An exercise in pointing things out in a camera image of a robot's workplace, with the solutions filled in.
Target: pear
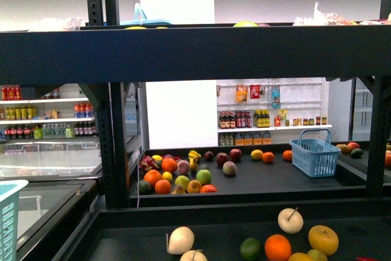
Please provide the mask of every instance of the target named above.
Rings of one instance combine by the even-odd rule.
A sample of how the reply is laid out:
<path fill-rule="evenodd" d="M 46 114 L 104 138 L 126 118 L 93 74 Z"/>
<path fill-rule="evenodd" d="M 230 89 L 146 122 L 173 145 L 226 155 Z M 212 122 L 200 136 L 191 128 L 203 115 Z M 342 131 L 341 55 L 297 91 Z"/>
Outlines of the pear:
<path fill-rule="evenodd" d="M 181 226 L 175 229 L 170 236 L 166 234 L 167 252 L 172 255 L 182 255 L 193 247 L 194 233 L 190 228 Z"/>
<path fill-rule="evenodd" d="M 190 250 L 184 253 L 180 261 L 208 261 L 201 250 Z"/>
<path fill-rule="evenodd" d="M 185 189 L 181 185 L 176 185 L 171 195 L 186 194 Z"/>

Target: dragon fruit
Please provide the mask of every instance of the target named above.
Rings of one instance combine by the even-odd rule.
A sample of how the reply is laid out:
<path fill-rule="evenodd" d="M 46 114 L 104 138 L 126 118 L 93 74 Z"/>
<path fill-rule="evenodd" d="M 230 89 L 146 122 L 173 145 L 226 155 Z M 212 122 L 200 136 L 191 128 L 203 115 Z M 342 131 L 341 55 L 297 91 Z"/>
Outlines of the dragon fruit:
<path fill-rule="evenodd" d="M 151 169 L 158 170 L 160 167 L 156 164 L 155 159 L 150 156 L 145 156 L 139 163 L 139 169 L 147 173 Z"/>

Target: shopping basket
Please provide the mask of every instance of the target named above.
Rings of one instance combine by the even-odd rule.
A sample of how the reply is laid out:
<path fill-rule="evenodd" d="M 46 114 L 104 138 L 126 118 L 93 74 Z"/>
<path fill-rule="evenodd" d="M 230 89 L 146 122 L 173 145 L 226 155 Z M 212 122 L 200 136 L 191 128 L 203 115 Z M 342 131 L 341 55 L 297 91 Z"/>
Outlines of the shopping basket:
<path fill-rule="evenodd" d="M 303 139 L 308 131 L 327 131 L 326 141 Z M 304 130 L 298 140 L 291 140 L 292 163 L 309 177 L 330 177 L 335 174 L 341 149 L 331 145 L 331 133 L 326 128 Z"/>
<path fill-rule="evenodd" d="M 0 182 L 0 261 L 16 260 L 19 190 L 28 183 L 27 180 Z"/>

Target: fruit stem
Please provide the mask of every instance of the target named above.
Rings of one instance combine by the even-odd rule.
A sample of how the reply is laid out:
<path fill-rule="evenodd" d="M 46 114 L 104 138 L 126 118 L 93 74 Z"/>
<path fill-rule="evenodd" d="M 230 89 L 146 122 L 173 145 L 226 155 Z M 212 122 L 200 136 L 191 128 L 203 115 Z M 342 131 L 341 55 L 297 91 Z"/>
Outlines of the fruit stem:
<path fill-rule="evenodd" d="M 294 212 L 292 212 L 292 214 L 288 217 L 288 221 L 291 220 L 291 217 L 292 215 L 299 209 L 299 207 L 296 207 L 296 209 L 294 210 Z"/>

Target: basket handle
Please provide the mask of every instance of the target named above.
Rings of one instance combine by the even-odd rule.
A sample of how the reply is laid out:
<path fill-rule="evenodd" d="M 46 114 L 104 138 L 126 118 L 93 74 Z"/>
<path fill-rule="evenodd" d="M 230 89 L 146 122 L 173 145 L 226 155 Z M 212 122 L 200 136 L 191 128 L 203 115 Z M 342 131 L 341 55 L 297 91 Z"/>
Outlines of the basket handle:
<path fill-rule="evenodd" d="M 326 137 L 325 143 L 328 146 L 331 145 L 331 133 L 330 133 L 330 131 L 327 128 L 313 128 L 311 130 L 304 130 L 304 131 L 302 131 L 301 134 L 300 134 L 300 138 L 299 138 L 299 145 L 301 145 L 301 139 L 302 139 L 303 134 L 308 132 L 308 131 L 327 131 L 327 137 Z"/>

